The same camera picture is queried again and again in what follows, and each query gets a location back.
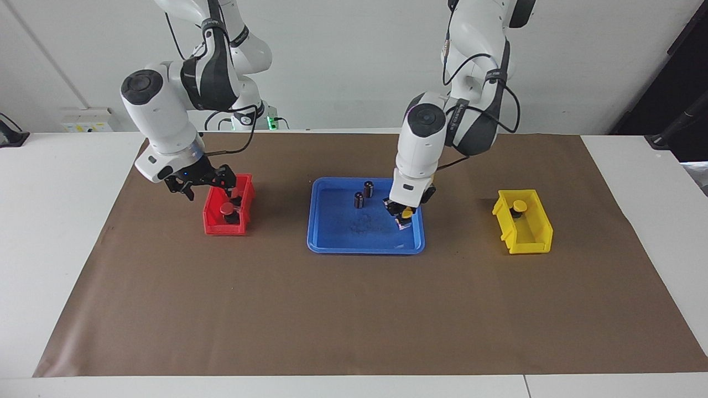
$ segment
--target black stand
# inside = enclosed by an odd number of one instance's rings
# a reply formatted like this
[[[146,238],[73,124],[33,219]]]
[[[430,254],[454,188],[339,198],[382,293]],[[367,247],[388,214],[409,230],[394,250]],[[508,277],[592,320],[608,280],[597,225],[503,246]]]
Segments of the black stand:
[[[657,135],[645,135],[646,141],[649,142],[652,148],[659,151],[668,151],[670,147],[668,140],[677,132],[691,125],[696,117],[701,116],[701,112],[708,108],[708,91],[696,100],[681,116],[671,123],[666,130]]]
[[[28,132],[16,132],[0,120],[0,132],[5,136],[5,142],[0,142],[0,148],[19,148],[30,136]]]

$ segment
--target white wall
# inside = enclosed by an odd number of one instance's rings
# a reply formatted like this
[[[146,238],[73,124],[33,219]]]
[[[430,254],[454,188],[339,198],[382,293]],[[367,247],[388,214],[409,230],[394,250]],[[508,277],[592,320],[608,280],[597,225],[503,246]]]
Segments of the white wall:
[[[18,29],[4,2],[90,106],[122,107],[122,80],[177,54],[152,0],[0,0],[0,110],[34,131],[59,129],[81,101]],[[273,49],[254,79],[294,128],[397,127],[411,98],[440,84],[444,0],[241,0],[251,30]],[[510,32],[524,132],[603,134],[656,75],[701,0],[538,0]],[[174,21],[183,49],[199,30]],[[504,118],[513,121],[507,103]]]

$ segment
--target yellow bin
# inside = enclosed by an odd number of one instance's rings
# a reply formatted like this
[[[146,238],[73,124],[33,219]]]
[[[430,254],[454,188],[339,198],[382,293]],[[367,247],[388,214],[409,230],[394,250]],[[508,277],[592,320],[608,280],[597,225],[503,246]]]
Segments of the yellow bin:
[[[551,251],[553,228],[536,190],[499,191],[492,214],[499,221],[501,240],[510,254]]]

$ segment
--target plastic bin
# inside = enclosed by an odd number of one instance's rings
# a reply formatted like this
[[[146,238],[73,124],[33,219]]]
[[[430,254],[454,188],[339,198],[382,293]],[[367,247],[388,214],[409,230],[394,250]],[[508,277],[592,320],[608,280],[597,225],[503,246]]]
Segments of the plastic bin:
[[[527,209],[515,219],[511,209],[517,200],[523,201]],[[499,191],[499,200],[492,214],[499,221],[501,240],[506,243],[510,254],[551,251],[553,228],[536,190]]]
[[[251,202],[256,197],[251,174],[236,175],[236,189],[241,196],[239,224],[229,224],[221,214],[221,206],[229,198],[221,188],[211,187],[207,202],[204,204],[204,233],[207,235],[240,236],[246,234],[246,226],[251,221]]]

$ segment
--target yellow cap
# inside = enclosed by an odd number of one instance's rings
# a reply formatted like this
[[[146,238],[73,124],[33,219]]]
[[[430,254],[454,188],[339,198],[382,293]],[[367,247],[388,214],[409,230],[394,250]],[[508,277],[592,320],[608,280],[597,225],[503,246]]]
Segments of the yellow cap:
[[[406,207],[406,209],[401,213],[401,217],[403,217],[403,218],[413,217],[413,210],[410,207]]]
[[[523,200],[514,200],[514,211],[523,213],[526,210],[529,210],[529,207],[526,202],[524,202]]]

